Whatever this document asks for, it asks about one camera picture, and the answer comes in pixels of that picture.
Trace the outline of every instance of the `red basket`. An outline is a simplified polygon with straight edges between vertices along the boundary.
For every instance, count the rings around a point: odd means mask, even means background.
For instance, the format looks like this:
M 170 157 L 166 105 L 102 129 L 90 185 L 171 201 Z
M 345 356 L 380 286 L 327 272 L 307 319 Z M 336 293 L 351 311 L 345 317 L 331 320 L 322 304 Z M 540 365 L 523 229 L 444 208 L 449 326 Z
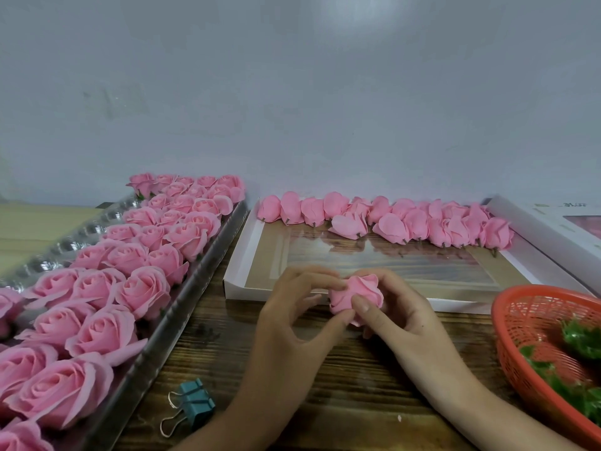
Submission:
M 562 348 L 561 321 L 578 318 L 601 325 L 601 301 L 553 286 L 508 288 L 492 305 L 497 351 L 505 375 L 526 405 L 542 413 L 554 429 L 590 450 L 601 450 L 601 428 L 567 403 L 538 376 L 519 349 L 534 345 L 536 361 L 555 364 L 565 382 L 595 380 L 592 373 Z

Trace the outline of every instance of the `dark wood tabletop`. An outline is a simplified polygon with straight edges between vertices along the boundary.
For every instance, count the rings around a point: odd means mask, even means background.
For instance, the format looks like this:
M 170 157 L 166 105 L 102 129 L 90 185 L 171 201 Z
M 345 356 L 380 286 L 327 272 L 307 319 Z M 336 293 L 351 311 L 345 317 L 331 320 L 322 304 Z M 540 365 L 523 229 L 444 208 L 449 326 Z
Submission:
M 233 246 L 171 352 L 167 363 L 123 431 L 115 450 L 166 450 L 188 433 L 182 424 L 170 439 L 159 433 L 162 418 L 173 415 L 167 394 L 200 378 L 218 411 L 240 384 L 263 303 L 226 301 L 223 275 Z M 488 388 L 519 405 L 496 358 L 489 316 L 439 313 L 461 356 Z M 330 318 L 327 307 L 301 317 L 301 338 L 315 335 Z M 363 340 L 348 329 L 327 357 L 292 421 L 271 449 L 278 450 L 472 450 L 419 394 L 390 350 L 378 338 Z

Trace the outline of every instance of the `teal binder clip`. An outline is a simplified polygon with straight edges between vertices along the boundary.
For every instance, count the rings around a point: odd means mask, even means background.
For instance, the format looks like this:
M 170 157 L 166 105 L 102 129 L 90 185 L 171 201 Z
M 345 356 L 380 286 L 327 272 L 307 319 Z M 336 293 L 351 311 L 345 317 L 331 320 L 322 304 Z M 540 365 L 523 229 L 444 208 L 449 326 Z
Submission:
M 174 402 L 173 397 L 179 397 L 180 400 Z M 169 401 L 171 408 L 177 409 L 177 413 L 161 420 L 159 430 L 161 435 L 165 438 L 171 437 L 177 426 L 186 420 L 190 424 L 192 432 L 198 430 L 208 422 L 215 411 L 215 402 L 213 402 L 213 399 L 211 399 L 206 389 L 204 389 L 203 383 L 198 378 L 194 381 L 187 381 L 180 384 L 180 388 L 177 392 L 171 391 L 167 395 L 167 400 Z M 171 429 L 171 432 L 165 432 L 163 430 L 163 424 L 166 421 L 177 419 L 182 413 L 184 413 L 184 417 L 179 419 Z

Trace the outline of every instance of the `person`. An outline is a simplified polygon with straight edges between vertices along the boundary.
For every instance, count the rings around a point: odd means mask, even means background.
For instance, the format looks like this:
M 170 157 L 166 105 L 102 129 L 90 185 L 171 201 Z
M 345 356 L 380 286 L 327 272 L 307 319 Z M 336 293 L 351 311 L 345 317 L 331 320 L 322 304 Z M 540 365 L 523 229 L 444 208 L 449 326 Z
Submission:
M 375 273 L 382 309 L 360 296 L 353 310 L 331 318 L 311 341 L 297 338 L 295 320 L 319 302 L 317 288 L 343 290 L 338 273 L 289 267 L 259 314 L 240 389 L 229 407 L 172 451 L 259 451 L 275 442 L 308 394 L 330 350 L 355 314 L 394 352 L 409 378 L 441 415 L 483 451 L 574 451 L 571 441 L 490 392 L 469 370 L 430 303 L 395 273 Z

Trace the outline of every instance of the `white wall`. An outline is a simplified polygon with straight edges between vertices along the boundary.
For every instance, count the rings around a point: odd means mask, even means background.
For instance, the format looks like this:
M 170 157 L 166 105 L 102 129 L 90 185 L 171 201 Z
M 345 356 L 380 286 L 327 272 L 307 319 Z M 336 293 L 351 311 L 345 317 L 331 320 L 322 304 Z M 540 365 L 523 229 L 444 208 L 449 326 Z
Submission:
M 601 0 L 0 0 L 0 195 L 601 189 Z

